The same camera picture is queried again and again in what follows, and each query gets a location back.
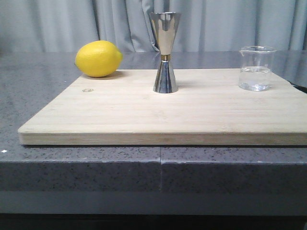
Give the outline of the clear glass beaker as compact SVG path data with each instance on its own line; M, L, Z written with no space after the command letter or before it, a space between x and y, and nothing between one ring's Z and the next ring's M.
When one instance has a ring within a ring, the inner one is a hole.
M261 92L271 87L271 73L276 49L269 46L245 46L242 56L238 86L248 91Z

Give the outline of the yellow lemon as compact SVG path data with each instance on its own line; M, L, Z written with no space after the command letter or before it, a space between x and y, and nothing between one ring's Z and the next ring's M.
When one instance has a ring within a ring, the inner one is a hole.
M113 43L99 40L79 49L75 65L87 76L105 77L118 69L122 59L123 54Z

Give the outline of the light wooden cutting board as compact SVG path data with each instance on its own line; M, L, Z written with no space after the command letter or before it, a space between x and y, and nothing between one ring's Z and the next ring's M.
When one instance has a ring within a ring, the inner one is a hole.
M178 91L153 91L154 69L81 75L19 130L25 145L305 145L307 96L276 74L238 87L238 69L177 69Z

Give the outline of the steel double jigger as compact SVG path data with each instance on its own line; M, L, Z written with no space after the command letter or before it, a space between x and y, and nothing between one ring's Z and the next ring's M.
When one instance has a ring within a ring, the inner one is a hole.
M157 93L177 92L176 78L171 65L171 52L181 13L150 13L153 32L159 47L161 62L156 75L153 91Z

